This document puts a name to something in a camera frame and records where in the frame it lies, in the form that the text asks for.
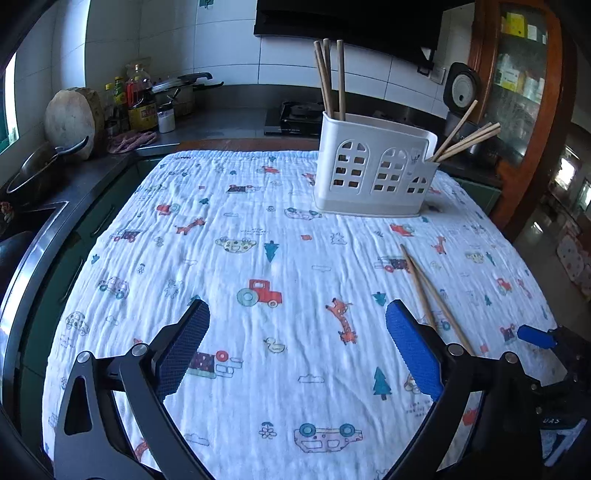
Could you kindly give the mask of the wooden glass cabinet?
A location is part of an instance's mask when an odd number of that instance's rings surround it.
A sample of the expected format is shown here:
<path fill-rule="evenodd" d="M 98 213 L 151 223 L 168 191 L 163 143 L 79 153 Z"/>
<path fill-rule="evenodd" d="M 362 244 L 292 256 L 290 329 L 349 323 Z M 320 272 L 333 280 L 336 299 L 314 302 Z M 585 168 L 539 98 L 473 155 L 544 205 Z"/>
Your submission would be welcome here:
<path fill-rule="evenodd" d="M 544 1 L 478 1 L 468 64 L 482 82 L 474 119 L 498 123 L 503 182 L 491 218 L 514 241 L 546 191 L 574 108 L 574 41 Z"/>

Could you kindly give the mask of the black gas stove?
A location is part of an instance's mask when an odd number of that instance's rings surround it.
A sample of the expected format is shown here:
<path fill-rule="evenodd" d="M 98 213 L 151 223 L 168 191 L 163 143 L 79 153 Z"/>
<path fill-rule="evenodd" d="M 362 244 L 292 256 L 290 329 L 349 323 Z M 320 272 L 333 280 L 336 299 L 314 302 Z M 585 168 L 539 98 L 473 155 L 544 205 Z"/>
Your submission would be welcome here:
<path fill-rule="evenodd" d="M 280 107 L 266 112 L 263 134 L 266 136 L 296 136 L 318 138 L 322 130 L 320 102 L 284 101 Z"/>

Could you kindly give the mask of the cooking oil bottle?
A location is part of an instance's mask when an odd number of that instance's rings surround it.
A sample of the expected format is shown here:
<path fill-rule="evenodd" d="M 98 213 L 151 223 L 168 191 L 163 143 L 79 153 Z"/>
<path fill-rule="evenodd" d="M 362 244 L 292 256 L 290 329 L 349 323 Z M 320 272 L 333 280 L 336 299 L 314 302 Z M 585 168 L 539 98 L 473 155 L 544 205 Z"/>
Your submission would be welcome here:
<path fill-rule="evenodd" d="M 152 81 L 140 63 L 134 65 L 134 71 L 126 84 L 126 95 L 131 128 L 137 132 L 154 131 L 157 127 L 157 111 Z"/>

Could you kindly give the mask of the black range hood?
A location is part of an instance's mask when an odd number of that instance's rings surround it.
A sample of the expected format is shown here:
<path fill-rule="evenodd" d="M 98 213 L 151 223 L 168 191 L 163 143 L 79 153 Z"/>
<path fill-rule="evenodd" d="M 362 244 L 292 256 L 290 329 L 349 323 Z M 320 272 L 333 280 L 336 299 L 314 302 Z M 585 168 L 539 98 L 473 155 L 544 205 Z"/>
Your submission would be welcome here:
<path fill-rule="evenodd" d="M 438 46 L 440 1 L 270 0 L 256 3 L 258 36 L 329 38 L 392 54 Z"/>

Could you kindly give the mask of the steel pressure cooker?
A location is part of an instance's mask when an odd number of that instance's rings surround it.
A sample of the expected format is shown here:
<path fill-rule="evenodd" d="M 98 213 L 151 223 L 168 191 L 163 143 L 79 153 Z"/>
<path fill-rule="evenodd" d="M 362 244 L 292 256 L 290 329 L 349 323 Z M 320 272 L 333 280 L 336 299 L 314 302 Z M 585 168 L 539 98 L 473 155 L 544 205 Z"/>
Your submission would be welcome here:
<path fill-rule="evenodd" d="M 209 72 L 198 72 L 158 80 L 152 86 L 152 93 L 158 113 L 174 111 L 178 120 L 190 118 L 195 110 L 195 98 L 200 92 L 224 85 L 215 80 Z"/>

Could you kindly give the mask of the white plastic utensil holder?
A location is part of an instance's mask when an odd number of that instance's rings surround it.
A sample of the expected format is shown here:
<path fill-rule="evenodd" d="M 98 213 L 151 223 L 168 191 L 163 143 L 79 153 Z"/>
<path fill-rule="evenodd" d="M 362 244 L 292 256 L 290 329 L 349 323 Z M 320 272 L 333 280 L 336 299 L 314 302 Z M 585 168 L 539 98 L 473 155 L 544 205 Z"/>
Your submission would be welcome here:
<path fill-rule="evenodd" d="M 384 119 L 322 115 L 315 205 L 370 217 L 420 214 L 438 165 L 434 133 Z"/>

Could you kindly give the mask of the green cap bottle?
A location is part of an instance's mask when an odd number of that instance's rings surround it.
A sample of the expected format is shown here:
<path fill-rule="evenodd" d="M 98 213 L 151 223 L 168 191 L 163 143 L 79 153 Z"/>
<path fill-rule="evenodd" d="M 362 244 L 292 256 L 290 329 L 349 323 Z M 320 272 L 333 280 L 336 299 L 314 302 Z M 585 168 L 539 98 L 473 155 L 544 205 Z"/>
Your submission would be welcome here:
<path fill-rule="evenodd" d="M 127 113 L 125 83 L 123 78 L 120 76 L 114 79 L 113 97 L 115 104 L 115 115 L 119 123 L 119 129 L 121 133 L 125 133 L 129 130 L 129 119 Z"/>

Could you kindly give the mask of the white seasoning jar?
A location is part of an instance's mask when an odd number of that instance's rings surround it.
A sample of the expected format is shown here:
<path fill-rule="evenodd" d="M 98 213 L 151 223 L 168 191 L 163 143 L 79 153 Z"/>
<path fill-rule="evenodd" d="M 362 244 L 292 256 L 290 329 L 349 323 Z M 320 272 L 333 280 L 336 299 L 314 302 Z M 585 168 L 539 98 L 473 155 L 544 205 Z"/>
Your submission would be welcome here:
<path fill-rule="evenodd" d="M 176 129 L 174 107 L 171 103 L 163 104 L 157 111 L 158 130 L 160 134 L 166 134 Z"/>

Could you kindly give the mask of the steel sink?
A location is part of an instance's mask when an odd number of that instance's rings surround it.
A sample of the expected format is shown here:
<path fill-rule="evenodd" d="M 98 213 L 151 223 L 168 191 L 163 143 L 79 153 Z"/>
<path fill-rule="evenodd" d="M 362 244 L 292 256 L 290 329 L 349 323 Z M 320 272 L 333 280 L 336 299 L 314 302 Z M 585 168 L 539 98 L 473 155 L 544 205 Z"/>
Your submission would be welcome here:
<path fill-rule="evenodd" d="M 69 202 L 50 203 L 34 213 L 49 213 L 20 260 L 8 285 L 1 305 L 1 328 L 7 334 L 3 357 L 1 400 L 5 410 L 14 410 L 16 372 L 20 368 L 19 353 L 29 311 L 39 287 L 62 247 L 68 233 L 64 223 L 69 216 Z"/>

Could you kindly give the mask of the dark brown wooden chopstick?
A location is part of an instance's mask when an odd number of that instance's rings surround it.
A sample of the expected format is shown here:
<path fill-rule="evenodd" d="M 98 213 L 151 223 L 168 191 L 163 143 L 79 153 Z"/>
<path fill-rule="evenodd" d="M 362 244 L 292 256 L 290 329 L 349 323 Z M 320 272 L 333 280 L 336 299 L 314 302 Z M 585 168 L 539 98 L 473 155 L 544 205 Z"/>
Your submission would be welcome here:
<path fill-rule="evenodd" d="M 345 45 L 341 39 L 337 40 L 338 68 L 339 68 L 339 121 L 346 121 L 346 65 Z"/>
<path fill-rule="evenodd" d="M 331 41 L 329 38 L 322 40 L 322 53 L 325 62 L 325 90 L 327 91 L 328 115 L 334 117 L 334 107 L 332 107 L 332 72 L 331 72 Z"/>
<path fill-rule="evenodd" d="M 325 59 L 324 54 L 322 53 L 322 45 L 320 41 L 315 40 L 314 49 L 315 61 L 317 61 L 318 75 L 320 75 L 321 78 L 322 101 L 325 105 L 325 113 L 327 113 L 329 118 L 332 118 L 332 116 L 334 116 L 334 109 L 332 109 L 332 94 L 331 90 L 329 90 L 329 75 L 327 68 L 325 68 Z"/>

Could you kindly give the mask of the black wok pan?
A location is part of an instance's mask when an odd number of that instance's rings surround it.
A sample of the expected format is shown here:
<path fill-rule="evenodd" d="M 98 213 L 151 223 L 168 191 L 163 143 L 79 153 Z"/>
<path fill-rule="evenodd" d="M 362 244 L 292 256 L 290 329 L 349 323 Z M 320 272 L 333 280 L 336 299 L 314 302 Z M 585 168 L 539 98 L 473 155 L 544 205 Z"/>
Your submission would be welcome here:
<path fill-rule="evenodd" d="M 69 147 L 53 147 L 48 142 L 35 150 L 9 182 L 6 195 L 11 202 L 30 202 L 52 182 L 68 157 L 82 150 L 89 137 Z"/>

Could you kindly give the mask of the pink rag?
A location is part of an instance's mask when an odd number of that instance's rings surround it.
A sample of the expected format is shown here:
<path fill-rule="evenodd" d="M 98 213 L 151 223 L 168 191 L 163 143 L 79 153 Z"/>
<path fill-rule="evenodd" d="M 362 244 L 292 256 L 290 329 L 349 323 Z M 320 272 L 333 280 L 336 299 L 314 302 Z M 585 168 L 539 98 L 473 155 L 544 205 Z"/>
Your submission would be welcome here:
<path fill-rule="evenodd" d="M 111 138 L 107 145 L 109 154 L 123 154 L 153 143 L 157 138 L 156 132 L 129 131 Z"/>

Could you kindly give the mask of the black rice cooker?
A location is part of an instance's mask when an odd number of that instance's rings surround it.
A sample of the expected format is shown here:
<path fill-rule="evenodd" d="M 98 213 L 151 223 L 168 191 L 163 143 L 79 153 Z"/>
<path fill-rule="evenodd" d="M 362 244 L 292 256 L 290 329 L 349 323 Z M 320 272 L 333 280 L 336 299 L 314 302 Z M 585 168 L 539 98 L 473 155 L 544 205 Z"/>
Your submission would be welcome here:
<path fill-rule="evenodd" d="M 447 138 L 469 107 L 479 99 L 482 82 L 478 73 L 462 62 L 454 62 L 445 83 L 443 102 L 448 108 L 444 135 Z"/>

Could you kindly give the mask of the white patterned cloth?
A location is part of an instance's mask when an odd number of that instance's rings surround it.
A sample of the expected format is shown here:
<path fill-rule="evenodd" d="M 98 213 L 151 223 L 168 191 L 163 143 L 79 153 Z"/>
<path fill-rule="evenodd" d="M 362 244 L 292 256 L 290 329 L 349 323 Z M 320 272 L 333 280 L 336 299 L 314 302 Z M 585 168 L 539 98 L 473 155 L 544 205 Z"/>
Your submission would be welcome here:
<path fill-rule="evenodd" d="M 211 325 L 165 406 L 220 479 L 377 479 L 431 399 L 385 322 L 401 300 L 426 318 L 400 246 L 419 263 L 474 352 L 515 352 L 545 384 L 558 359 L 517 337 L 556 323 L 514 247 L 460 185 L 437 174 L 422 213 L 390 219 L 315 207 L 314 152 L 184 152 L 137 187 L 98 238 L 69 295 L 45 374 L 55 427 L 77 354 L 149 343 L 190 303 Z"/>

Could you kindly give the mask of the round wooden cutting board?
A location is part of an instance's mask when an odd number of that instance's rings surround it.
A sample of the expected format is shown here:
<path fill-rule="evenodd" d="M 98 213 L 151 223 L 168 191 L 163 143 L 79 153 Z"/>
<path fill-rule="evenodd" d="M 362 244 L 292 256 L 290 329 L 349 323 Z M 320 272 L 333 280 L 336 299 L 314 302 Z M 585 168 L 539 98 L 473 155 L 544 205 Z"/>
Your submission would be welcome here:
<path fill-rule="evenodd" d="M 44 134 L 53 147 L 71 147 L 88 138 L 74 154 L 80 161 L 93 158 L 105 144 L 105 117 L 99 94 L 87 87 L 59 90 L 48 103 Z"/>

